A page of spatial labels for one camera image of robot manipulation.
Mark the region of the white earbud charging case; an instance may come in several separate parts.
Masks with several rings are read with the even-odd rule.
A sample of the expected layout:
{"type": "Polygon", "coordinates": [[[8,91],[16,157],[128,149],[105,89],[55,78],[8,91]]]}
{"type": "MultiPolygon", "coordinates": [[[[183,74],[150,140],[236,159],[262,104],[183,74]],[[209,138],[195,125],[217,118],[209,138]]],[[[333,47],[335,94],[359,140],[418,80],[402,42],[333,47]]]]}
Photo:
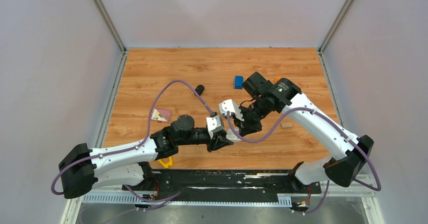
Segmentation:
{"type": "Polygon", "coordinates": [[[235,133],[233,133],[232,129],[229,129],[226,132],[226,139],[231,141],[231,142],[239,142],[241,141],[241,139],[239,137],[236,136],[235,133]]]}

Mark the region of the black earbud charging case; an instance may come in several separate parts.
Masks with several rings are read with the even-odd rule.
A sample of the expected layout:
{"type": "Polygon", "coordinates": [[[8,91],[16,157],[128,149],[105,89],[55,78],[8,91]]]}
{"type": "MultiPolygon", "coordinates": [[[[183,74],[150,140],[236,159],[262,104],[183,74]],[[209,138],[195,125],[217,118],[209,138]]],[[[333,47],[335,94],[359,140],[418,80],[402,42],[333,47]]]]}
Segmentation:
{"type": "Polygon", "coordinates": [[[205,90],[205,87],[203,85],[198,85],[194,90],[199,96],[201,96],[205,90]]]}

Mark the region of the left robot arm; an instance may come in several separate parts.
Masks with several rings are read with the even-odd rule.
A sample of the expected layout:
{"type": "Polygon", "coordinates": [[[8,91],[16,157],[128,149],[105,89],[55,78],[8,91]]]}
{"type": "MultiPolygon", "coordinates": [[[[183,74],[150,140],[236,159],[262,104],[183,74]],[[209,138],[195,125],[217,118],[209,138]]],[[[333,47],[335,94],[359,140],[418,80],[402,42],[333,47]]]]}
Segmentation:
{"type": "Polygon", "coordinates": [[[146,140],[111,148],[89,148],[85,143],[76,145],[59,163],[62,195],[73,199],[93,188],[112,185],[137,185],[149,190],[155,178],[148,162],[177,154],[181,145],[204,144],[211,152],[238,140],[232,131],[224,130],[220,116],[206,120],[206,127],[199,128],[195,127],[191,116],[181,115],[146,140]]]}

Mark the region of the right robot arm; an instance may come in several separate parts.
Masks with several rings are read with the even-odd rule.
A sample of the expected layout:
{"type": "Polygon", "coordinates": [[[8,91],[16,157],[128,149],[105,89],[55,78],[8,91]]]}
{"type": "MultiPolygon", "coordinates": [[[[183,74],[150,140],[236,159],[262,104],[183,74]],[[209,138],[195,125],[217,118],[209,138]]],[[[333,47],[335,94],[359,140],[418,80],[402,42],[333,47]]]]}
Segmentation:
{"type": "Polygon", "coordinates": [[[242,82],[242,88],[253,102],[248,107],[239,107],[241,120],[234,117],[240,136],[261,131],[261,120],[276,111],[297,122],[330,153],[329,157],[317,161],[298,163],[288,178],[292,191],[302,192],[317,181],[330,180],[342,187],[349,187],[355,181],[368,162],[374,145],[371,137],[357,136],[337,124],[289,79],[281,78],[272,83],[255,72],[242,82]]]}

